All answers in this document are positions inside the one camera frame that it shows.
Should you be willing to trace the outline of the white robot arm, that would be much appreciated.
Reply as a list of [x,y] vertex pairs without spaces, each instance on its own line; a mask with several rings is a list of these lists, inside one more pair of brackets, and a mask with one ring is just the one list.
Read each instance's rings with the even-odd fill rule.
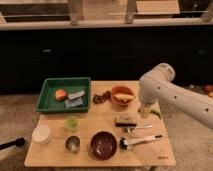
[[168,63],[160,63],[143,74],[138,81],[141,105],[162,99],[213,129],[213,99],[173,84],[174,78],[175,70]]

